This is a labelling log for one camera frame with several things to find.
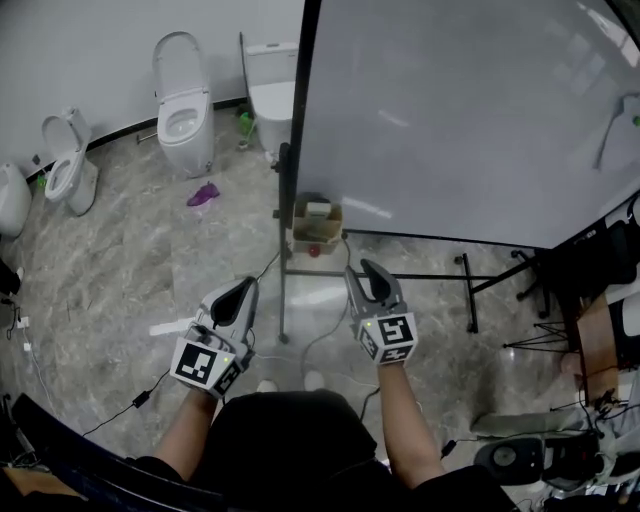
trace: toilet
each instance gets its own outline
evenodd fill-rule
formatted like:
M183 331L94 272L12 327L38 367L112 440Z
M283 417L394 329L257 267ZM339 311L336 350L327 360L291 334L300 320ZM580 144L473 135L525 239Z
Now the toilet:
M31 191L20 170L11 163L0 165L0 235L17 237L30 207Z
M42 137L56 160L47 176L45 197L54 203L66 201L76 215L85 214L98 183L98 168L85 157L91 128L78 108L69 107L62 117L44 120Z
M153 51L158 141L167 159L188 177L213 166L213 107L200 47L187 32L163 37Z
M298 45L271 43L247 46L247 82L260 144L274 158L280 144L290 142Z

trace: black baseboard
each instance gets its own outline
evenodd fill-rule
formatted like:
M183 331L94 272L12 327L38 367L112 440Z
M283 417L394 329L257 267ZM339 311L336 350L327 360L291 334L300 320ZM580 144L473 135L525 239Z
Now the black baseboard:
M214 101L213 110L223 110L225 108L234 108L239 105L242 105L243 103L247 103L247 98L234 98L231 100ZM114 140L117 140L120 137L131 135L132 133L139 132L140 130L146 130L147 128L156 126L156 124L158 124L158 118L154 117L152 119L147 119L146 121L142 121L140 123L127 126L122 130L118 130L116 132L110 133L109 135L105 135L104 137L100 137L99 139L89 142L89 145L87 146L87 151L91 151L92 149L96 149L96 148L99 148L100 146L104 146L105 144L108 144L109 142L113 142ZM49 172L52 167L53 167L53 164L51 163L43 167L42 169L40 169L35 174L32 174L27 178L27 183L31 183L37 180L38 176L46 172Z
M152 119L147 119L146 121L142 121L141 123L132 124L131 126L127 126L122 130L118 130L117 132L110 133L109 135L105 135L104 137L100 137L99 139L89 142L89 145L87 146L87 151L91 151L92 149L96 149L96 148L99 148L100 146L104 146L105 144L109 144L109 142L113 142L114 140L117 140L120 137L131 135L132 133L139 132L140 130L146 130L147 128L151 128L156 124L158 124L157 117L154 117Z

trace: forearm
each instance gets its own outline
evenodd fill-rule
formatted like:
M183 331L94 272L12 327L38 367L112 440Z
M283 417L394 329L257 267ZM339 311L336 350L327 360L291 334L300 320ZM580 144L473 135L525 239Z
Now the forearm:
M175 469L185 481L191 478L200 463L217 405L218 401L211 395L189 390L153 454Z
M413 489L445 473L440 450L422 417L401 363L378 367L382 425L394 473Z

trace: wooden desk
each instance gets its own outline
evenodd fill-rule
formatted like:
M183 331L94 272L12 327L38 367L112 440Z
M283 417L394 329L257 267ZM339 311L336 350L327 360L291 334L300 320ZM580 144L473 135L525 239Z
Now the wooden desk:
M589 403L610 389L618 397L618 358L605 295L598 297L577 321L585 396Z

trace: white device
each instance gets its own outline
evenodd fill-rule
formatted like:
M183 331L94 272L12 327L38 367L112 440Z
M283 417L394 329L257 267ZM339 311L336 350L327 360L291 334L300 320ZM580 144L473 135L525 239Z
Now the white device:
M418 345L418 330L413 313L407 312L400 283L373 261L362 259L360 264L373 299L351 266L344 272L356 339L376 364L408 361Z
M215 398L225 396L254 355L247 343L258 304L253 277L227 283L200 304L171 360L171 376Z
M418 345L413 313L361 320L357 338L376 364L407 361Z

